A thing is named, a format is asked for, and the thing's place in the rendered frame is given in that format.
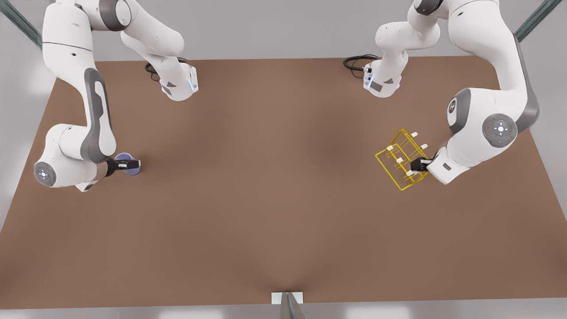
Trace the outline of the lavender blue cup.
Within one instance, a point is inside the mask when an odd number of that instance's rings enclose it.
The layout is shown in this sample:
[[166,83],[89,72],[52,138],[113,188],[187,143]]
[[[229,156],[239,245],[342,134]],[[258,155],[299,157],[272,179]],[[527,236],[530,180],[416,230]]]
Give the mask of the lavender blue cup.
[[[117,154],[117,156],[115,157],[115,160],[140,161],[140,160],[135,159],[129,153]],[[121,171],[124,172],[125,174],[128,174],[128,175],[137,175],[137,174],[140,173],[140,167],[138,169],[126,169],[126,170],[121,170]]]

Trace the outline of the yellow wire cup holder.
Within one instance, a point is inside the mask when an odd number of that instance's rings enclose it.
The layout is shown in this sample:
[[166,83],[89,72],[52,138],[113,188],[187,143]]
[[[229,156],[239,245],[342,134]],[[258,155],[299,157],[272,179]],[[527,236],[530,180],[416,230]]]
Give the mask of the yellow wire cup holder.
[[425,153],[428,144],[415,141],[417,136],[417,132],[408,133],[401,129],[385,149],[375,154],[387,175],[401,191],[429,175],[427,170],[417,171],[412,168],[412,162],[416,159],[428,159]]

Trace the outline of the silver frame post with foot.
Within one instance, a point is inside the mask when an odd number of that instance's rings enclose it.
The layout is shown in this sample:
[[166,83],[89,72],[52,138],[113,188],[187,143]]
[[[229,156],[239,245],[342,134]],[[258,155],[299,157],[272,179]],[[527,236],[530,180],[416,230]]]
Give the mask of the silver frame post with foot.
[[279,319],[306,319],[300,305],[303,292],[272,292],[272,304],[280,305]]

